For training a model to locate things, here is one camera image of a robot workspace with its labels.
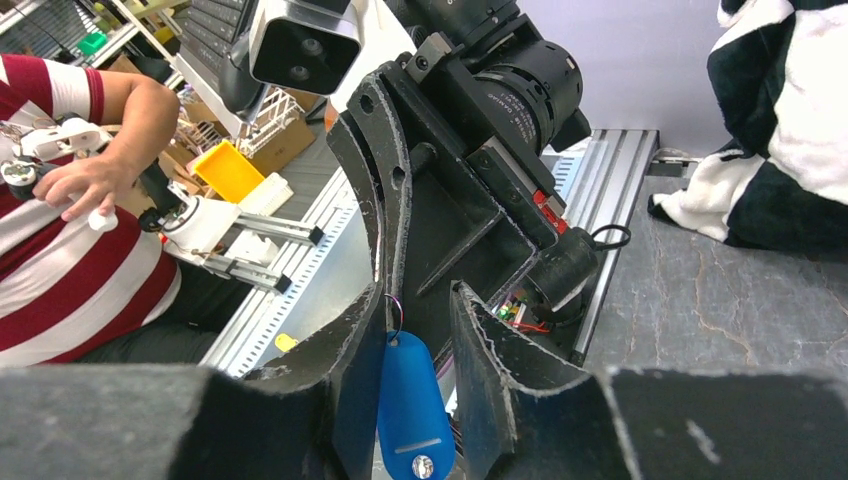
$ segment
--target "black pants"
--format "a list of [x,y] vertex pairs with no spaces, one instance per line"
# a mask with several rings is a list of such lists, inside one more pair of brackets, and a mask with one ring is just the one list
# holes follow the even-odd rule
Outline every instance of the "black pants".
[[156,320],[77,360],[81,363],[198,363],[250,292],[181,263],[182,285],[174,303]]

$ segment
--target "screw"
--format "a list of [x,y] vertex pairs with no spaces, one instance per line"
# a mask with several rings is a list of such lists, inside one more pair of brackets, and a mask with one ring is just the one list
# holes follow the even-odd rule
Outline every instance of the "screw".
[[430,478],[433,476],[433,470],[433,461],[427,455],[418,455],[412,460],[412,472],[417,478]]

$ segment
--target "black and white plush fabric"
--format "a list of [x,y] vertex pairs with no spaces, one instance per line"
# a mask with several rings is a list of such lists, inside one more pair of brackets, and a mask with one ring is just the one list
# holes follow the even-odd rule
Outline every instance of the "black and white plush fabric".
[[648,211],[725,244],[848,248],[848,0],[721,0],[707,69],[733,140]]

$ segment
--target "blue tag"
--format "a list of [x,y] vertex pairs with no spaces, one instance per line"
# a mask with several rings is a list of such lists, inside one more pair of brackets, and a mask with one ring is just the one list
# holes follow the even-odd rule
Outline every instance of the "blue tag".
[[388,333],[377,410],[383,464],[395,480],[444,480],[456,446],[433,361],[418,337],[395,333]]

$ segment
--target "red and white striped shirt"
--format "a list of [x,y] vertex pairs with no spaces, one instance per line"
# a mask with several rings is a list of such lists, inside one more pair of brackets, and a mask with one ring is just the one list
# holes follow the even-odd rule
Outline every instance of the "red and white striped shirt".
[[[99,123],[103,95],[96,70],[0,55],[0,121],[27,128],[76,113]],[[11,145],[0,138],[0,161]],[[61,213],[21,203],[0,180],[0,366],[75,360],[158,317],[179,289],[175,262],[129,213],[118,209],[107,233]]]

